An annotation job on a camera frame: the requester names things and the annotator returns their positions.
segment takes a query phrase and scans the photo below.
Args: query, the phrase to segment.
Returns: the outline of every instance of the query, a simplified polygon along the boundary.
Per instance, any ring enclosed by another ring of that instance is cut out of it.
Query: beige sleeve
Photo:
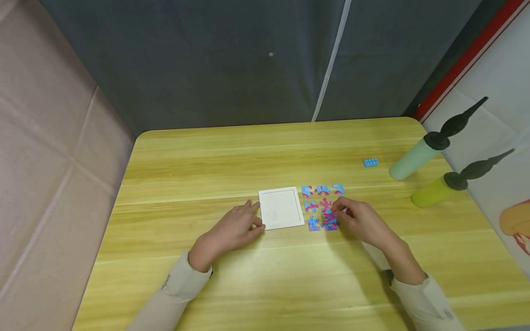
[[[199,294],[211,273],[211,268],[205,273],[194,270],[188,262],[188,252],[183,253],[127,331],[174,331],[188,302]]]
[[[417,331],[465,331],[451,310],[440,285],[431,275],[421,285],[408,285],[394,279],[392,290],[414,322]]]

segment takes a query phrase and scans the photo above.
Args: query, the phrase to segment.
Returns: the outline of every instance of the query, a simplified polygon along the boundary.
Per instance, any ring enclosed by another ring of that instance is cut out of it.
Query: gray backdrop
[[[41,0],[131,131],[310,121],[344,0]],[[480,0],[353,0],[318,120],[400,116]]]

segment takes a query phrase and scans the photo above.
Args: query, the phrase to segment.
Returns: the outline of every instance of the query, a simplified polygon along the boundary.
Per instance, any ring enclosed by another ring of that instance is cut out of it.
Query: wood grain
[[[530,324],[530,284],[468,194],[426,209],[410,202],[450,171],[444,159],[403,182],[389,176],[424,134],[409,118],[142,134],[74,330],[125,329],[180,254],[259,190],[335,183],[370,202],[410,244],[468,329]],[[364,168],[374,157],[380,164]],[[214,270],[179,330],[407,329],[399,300],[359,242],[340,231],[267,231]]]

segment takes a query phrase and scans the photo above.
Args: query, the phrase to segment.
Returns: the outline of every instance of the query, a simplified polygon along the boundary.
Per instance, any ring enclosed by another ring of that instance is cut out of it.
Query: pink wall panel
[[[39,2],[0,0],[0,329],[71,329],[132,145]]]

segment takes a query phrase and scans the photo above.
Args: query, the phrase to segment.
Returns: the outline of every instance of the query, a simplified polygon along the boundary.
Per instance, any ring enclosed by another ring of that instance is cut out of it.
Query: person's right hand
[[[343,230],[354,234],[359,240],[382,251],[401,242],[399,236],[388,227],[381,216],[367,202],[342,196],[333,203],[331,210],[340,221]]]

